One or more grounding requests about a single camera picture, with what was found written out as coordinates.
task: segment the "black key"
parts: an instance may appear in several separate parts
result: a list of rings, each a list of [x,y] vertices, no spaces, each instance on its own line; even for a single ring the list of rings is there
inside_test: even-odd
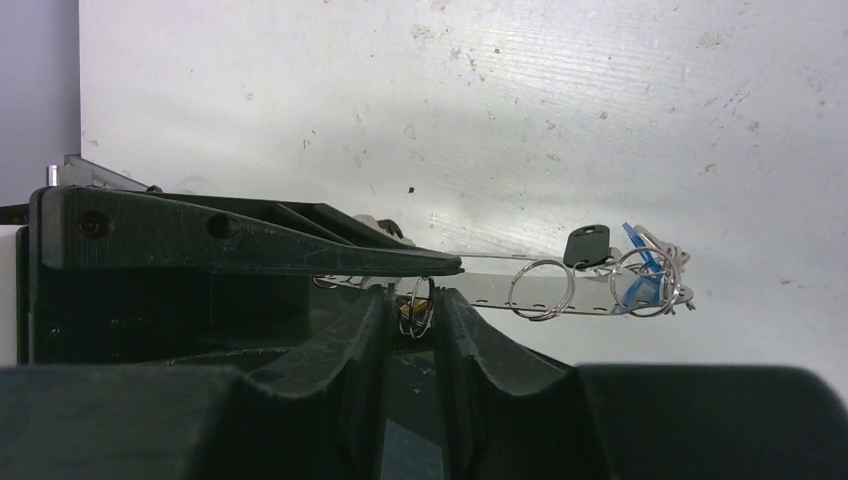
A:
[[[609,256],[609,227],[589,225],[578,228],[568,236],[562,263],[582,270],[603,265]]]

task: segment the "gray wall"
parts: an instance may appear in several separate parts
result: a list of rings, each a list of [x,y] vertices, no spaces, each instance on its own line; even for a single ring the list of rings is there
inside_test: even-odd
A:
[[[0,0],[0,205],[80,151],[79,2]]]

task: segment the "gray background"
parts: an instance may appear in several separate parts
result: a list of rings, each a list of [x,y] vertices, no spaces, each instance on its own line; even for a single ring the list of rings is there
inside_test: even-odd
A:
[[[0,1],[0,205],[80,151],[79,2]]]

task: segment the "white table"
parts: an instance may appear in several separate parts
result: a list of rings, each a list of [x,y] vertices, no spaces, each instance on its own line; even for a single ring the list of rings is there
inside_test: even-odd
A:
[[[848,394],[848,4],[82,0],[83,156],[326,202],[441,250],[641,223],[696,312],[486,318],[566,362],[808,367]]]

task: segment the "white surface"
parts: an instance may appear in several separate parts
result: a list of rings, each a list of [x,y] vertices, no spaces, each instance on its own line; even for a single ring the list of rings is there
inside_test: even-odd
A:
[[[20,227],[0,225],[0,367],[18,362],[18,267]]]
[[[692,253],[696,312],[486,317],[568,362],[801,365],[848,394],[845,2],[82,0],[80,16],[87,159],[166,191],[393,218],[443,250],[557,254],[583,224],[641,223]]]

